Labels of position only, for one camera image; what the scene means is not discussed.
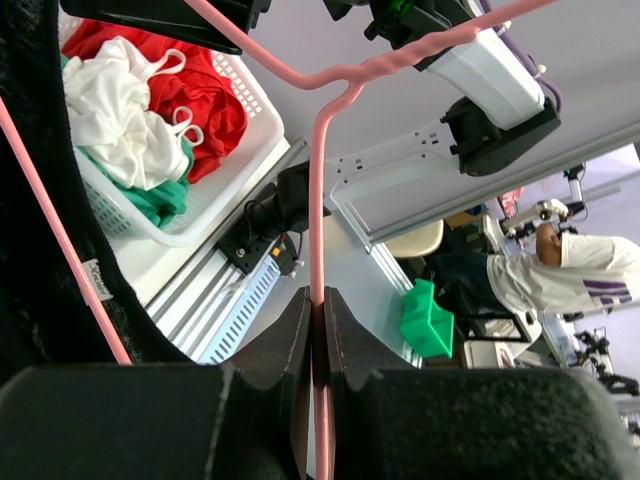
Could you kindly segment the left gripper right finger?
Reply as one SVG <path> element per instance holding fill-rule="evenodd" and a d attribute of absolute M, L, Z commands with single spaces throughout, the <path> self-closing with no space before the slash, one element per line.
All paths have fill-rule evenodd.
<path fill-rule="evenodd" d="M 347 445 L 368 430 L 366 421 L 382 421 L 391 376 L 412 366 L 356 319 L 336 288 L 325 289 L 324 315 L 335 438 Z"/>

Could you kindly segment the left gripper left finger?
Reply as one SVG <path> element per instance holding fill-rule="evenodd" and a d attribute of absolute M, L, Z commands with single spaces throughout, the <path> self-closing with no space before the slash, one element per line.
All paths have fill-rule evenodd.
<path fill-rule="evenodd" d="M 307 442 L 310 406 L 309 289 L 299 288 L 276 321 L 236 353 L 233 410 L 250 428 L 288 442 Z"/>

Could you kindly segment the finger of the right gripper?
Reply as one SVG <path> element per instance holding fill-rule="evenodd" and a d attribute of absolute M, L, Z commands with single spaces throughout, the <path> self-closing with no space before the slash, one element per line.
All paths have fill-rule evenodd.
<path fill-rule="evenodd" d="M 242 53 L 240 47 L 180 0 L 62 0 L 60 4 L 72 16 L 133 27 L 226 54 Z M 271 1 L 221 0 L 211 4 L 247 33 L 269 10 Z"/>

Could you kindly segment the white tank top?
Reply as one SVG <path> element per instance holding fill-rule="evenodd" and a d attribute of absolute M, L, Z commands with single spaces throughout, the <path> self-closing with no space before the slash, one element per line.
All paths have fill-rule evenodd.
<path fill-rule="evenodd" d="M 150 109 L 149 81 L 181 72 L 186 56 L 167 50 L 149 61 L 122 36 L 105 41 L 95 57 L 62 59 L 62 79 L 72 143 L 125 188 L 152 190 L 186 176 L 191 160 L 183 148 L 204 142 L 186 106 L 168 121 Z"/>

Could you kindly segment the red tank top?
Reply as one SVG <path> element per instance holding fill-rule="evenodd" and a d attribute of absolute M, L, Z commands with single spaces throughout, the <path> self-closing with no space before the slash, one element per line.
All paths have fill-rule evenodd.
<path fill-rule="evenodd" d="M 187 179 L 197 183 L 220 167 L 221 160 L 239 145 L 248 126 L 245 108 L 231 80 L 217 73 L 212 52 L 204 47 L 96 20 L 83 21 L 64 43 L 62 53 L 92 59 L 103 43 L 118 36 L 131 42 L 149 63 L 159 61 L 171 49 L 185 55 L 181 71 L 149 80 L 150 109 L 167 121 L 179 107 L 193 113 L 195 125 L 203 132 L 203 143 L 193 148 L 195 162 Z"/>

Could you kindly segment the green tank top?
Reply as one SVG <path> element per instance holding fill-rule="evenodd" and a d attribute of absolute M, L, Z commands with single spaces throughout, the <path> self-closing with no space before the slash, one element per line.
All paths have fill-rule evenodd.
<path fill-rule="evenodd" d="M 191 112 L 169 124 L 149 109 L 148 85 L 113 59 L 60 57 L 74 147 L 155 226 L 186 212 L 194 165 Z"/>

